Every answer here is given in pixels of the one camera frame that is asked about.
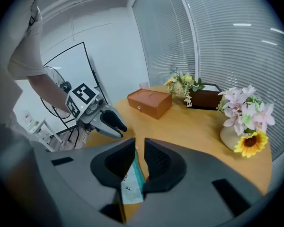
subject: flower pot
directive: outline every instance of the flower pot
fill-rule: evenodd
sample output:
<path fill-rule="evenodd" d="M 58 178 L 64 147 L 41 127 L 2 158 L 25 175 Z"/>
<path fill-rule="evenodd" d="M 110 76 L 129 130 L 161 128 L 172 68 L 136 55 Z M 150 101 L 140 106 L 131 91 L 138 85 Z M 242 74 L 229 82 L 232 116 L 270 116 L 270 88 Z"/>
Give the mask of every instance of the flower pot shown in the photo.
<path fill-rule="evenodd" d="M 217 105 L 222 99 L 222 95 L 218 95 L 221 90 L 217 85 L 204 84 L 203 90 L 194 92 L 190 90 L 189 95 L 191 96 L 192 107 L 197 109 L 216 110 Z"/>
<path fill-rule="evenodd" d="M 223 127 L 220 132 L 220 138 L 223 141 L 224 145 L 227 146 L 230 150 L 234 151 L 235 146 L 241 139 L 241 136 L 246 136 L 245 134 L 237 135 L 234 130 L 234 127 Z"/>

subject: flower vase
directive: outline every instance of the flower vase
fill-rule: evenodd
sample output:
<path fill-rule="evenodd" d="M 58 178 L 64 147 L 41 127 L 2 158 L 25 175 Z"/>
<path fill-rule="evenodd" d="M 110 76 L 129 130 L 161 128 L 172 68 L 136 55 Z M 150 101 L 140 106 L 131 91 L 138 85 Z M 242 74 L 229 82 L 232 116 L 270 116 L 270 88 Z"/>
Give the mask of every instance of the flower vase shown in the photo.
<path fill-rule="evenodd" d="M 220 138 L 224 145 L 232 151 L 235 150 L 235 146 L 238 144 L 242 136 L 247 136 L 247 134 L 237 135 L 233 126 L 223 127 L 220 132 Z"/>

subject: brown tissue box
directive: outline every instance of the brown tissue box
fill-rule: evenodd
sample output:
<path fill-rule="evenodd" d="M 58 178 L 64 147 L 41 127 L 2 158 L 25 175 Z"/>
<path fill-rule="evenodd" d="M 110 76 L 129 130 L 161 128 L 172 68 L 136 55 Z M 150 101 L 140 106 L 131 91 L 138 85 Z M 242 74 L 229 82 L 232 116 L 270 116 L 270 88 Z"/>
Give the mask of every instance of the brown tissue box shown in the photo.
<path fill-rule="evenodd" d="M 172 105 L 169 93 L 139 89 L 127 96 L 131 107 L 155 119 L 159 119 Z"/>
<path fill-rule="evenodd" d="M 190 108 L 216 110 L 216 107 L 222 99 L 222 95 L 218 96 L 221 90 L 215 84 L 204 84 L 204 86 L 205 88 L 203 90 L 196 92 L 191 90 L 189 92 L 191 103 L 193 104 Z"/>

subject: round table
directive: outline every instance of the round table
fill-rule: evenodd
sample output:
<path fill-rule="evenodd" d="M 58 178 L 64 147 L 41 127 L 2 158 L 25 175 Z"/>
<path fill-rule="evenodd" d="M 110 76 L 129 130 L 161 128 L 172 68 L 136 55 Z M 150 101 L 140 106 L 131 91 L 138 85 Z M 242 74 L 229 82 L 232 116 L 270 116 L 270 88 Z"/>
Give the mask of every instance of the round table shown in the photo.
<path fill-rule="evenodd" d="M 151 87 L 150 90 L 168 92 L 166 86 Z M 223 122 L 227 119 L 221 112 L 188 109 L 178 97 L 173 97 L 172 107 L 159 120 L 130 107 L 127 98 L 116 103 L 114 107 L 122 115 L 128 128 L 127 132 L 122 132 L 122 139 L 136 138 L 139 163 L 145 179 L 149 174 L 144 160 L 144 138 L 153 138 L 213 155 L 247 178 L 263 194 L 267 192 L 272 167 L 269 144 L 251 158 L 242 157 L 241 154 L 229 150 L 219 135 Z M 86 147 L 113 141 L 116 139 L 92 131 Z M 126 218 L 128 219 L 139 206 L 140 204 L 125 205 Z"/>

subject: window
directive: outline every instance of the window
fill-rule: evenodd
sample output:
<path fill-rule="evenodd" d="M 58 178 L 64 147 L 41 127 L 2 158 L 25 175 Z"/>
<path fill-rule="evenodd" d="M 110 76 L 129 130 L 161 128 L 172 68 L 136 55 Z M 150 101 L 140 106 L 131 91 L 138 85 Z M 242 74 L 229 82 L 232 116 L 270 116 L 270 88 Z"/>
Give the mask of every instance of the window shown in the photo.
<path fill-rule="evenodd" d="M 252 84 L 274 103 L 273 159 L 284 151 L 284 27 L 266 0 L 185 0 L 196 31 L 200 76 L 221 89 Z"/>
<path fill-rule="evenodd" d="M 163 85 L 176 68 L 194 75 L 194 44 L 182 1 L 137 0 L 133 11 L 151 86 Z"/>

